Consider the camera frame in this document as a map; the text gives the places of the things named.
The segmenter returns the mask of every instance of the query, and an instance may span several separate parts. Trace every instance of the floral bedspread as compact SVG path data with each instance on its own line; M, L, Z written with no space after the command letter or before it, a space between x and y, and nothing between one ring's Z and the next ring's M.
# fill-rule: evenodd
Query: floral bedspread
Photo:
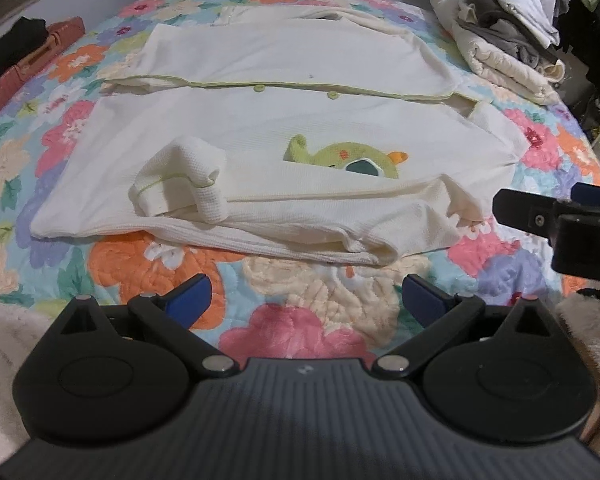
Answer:
M56 316L76 294L115 304L142 291L165 293L204 272L213 300L192 329L241 362L253 355L369 361L422 329L400 304L409 272L494 304L522 295L555 303L578 287L581 280L550 269L545 241L493 219L467 229L449 250L384 269L173 246L146 233L31 237L31 219L62 173L103 79L132 60L157 23L187 27L213 22L223 6L280 4L350 7L411 29L529 139L515 188L567 196L576 182L600 185L600 167L567 108L538 107L471 74L429 12L390 0L140 0L87 33L0 113L0 303Z

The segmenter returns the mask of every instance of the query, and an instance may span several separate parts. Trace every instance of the silver screw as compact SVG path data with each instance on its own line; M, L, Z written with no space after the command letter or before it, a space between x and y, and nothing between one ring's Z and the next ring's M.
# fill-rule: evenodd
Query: silver screw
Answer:
M378 366L387 372L403 372L409 368L409 360L401 355L383 355L378 359Z
M234 360L226 355L210 355L202 360L202 365L210 372L225 372L234 366Z

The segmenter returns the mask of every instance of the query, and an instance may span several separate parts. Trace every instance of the gray folded cloth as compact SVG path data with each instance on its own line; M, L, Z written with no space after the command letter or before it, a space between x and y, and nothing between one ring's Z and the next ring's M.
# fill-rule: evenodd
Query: gray folded cloth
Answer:
M498 20L489 28L460 21L459 24L462 28L484 38L525 65L529 65L533 69L538 66L540 53L520 34L513 23L507 20Z
M471 3L474 4L478 23L460 23L462 28L472 31L532 68L538 66L540 58L551 63L557 61L558 57L543 48L528 28L504 10L497 0L471 0Z

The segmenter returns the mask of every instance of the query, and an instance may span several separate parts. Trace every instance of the cartoon dinosaur applique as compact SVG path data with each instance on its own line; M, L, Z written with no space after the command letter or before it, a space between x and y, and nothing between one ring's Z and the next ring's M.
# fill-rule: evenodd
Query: cartoon dinosaur applique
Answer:
M327 166L338 170L353 171L374 176L398 178L396 165L409 158L404 152L391 152L385 155L366 144L358 142L338 142L310 155L306 148L306 137L296 135L289 141L285 160Z

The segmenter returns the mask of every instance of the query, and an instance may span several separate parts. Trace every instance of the white logo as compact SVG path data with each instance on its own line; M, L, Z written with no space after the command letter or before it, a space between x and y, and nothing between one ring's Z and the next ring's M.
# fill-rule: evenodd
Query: white logo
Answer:
M304 366L298 367L298 373L302 374L302 375L308 375L313 371L314 371L314 367L312 367L311 365L304 365Z

